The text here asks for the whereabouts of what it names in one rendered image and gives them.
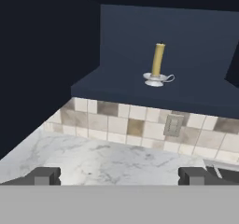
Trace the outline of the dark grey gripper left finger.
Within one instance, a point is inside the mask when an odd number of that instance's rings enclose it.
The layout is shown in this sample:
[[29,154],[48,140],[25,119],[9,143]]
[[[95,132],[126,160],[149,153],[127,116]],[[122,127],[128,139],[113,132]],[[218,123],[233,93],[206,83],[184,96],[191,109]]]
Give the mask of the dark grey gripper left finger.
[[16,186],[60,186],[60,167],[36,167],[26,176],[4,182],[4,185]]

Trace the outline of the grey wall outlet plate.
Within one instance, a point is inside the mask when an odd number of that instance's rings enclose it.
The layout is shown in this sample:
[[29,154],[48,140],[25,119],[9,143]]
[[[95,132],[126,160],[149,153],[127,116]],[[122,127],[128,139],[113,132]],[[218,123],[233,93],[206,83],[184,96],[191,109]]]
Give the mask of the grey wall outlet plate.
[[184,117],[181,115],[170,114],[167,116],[164,132],[165,136],[178,137],[182,127]]

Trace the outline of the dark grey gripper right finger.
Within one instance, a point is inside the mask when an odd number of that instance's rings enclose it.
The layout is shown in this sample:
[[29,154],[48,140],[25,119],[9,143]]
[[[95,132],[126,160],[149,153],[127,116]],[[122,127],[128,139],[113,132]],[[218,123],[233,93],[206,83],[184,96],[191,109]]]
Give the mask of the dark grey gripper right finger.
[[180,167],[178,185],[227,186],[239,185],[239,172],[219,169],[217,175],[213,167]]

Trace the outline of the dark navy open wall cabinet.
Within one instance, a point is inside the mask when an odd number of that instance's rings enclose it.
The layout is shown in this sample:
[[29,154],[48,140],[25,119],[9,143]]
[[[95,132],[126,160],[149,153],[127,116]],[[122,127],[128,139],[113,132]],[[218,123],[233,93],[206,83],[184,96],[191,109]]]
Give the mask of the dark navy open wall cabinet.
[[[99,65],[75,97],[239,119],[239,89],[225,76],[239,42],[239,0],[94,0],[100,5]],[[155,45],[161,73],[145,84]]]

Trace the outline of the dark navy cabinet door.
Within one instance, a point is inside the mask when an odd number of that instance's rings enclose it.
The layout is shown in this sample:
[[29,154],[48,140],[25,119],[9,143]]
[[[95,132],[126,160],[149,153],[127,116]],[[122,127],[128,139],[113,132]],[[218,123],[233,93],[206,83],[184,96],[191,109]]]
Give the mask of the dark navy cabinet door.
[[94,0],[0,0],[0,160],[99,65]]
[[234,87],[239,89],[239,42],[232,56],[232,61],[225,76],[225,79]]

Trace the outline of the yellow candle in white holder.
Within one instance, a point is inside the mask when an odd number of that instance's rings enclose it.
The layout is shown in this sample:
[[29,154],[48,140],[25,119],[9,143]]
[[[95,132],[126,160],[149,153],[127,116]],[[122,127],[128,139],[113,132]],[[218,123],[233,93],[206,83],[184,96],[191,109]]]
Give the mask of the yellow candle in white holder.
[[143,74],[145,84],[150,87],[162,87],[164,83],[170,83],[176,79],[174,75],[166,76],[161,73],[164,49],[164,43],[157,43],[155,45],[151,72]]

